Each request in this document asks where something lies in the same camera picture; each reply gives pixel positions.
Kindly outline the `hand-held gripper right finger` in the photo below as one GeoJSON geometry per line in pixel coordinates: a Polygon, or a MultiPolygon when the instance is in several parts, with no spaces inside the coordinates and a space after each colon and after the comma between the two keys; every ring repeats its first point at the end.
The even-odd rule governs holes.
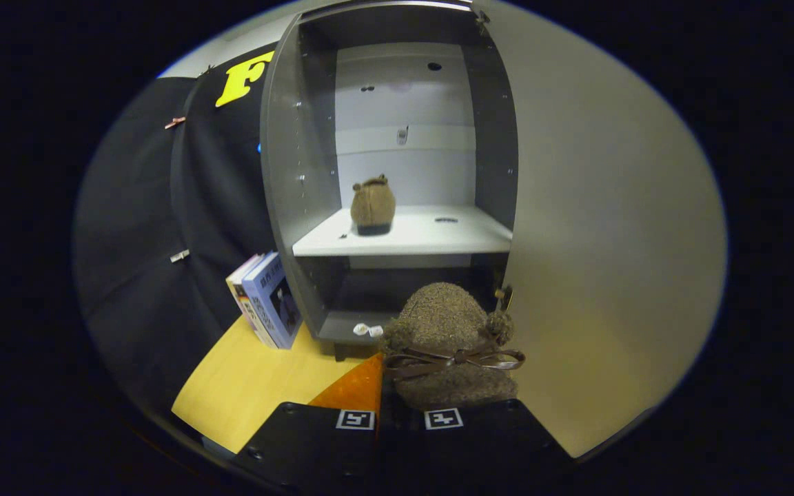
{"type": "Polygon", "coordinates": [[[571,470],[519,400],[426,412],[397,401],[400,494],[546,494],[571,470]]]}

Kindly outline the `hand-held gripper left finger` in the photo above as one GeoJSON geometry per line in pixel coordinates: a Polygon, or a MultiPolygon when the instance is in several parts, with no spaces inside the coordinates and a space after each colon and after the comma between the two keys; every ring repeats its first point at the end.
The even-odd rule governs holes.
{"type": "Polygon", "coordinates": [[[357,364],[309,403],[281,402],[236,467],[281,495],[378,495],[382,361],[357,364]]]}

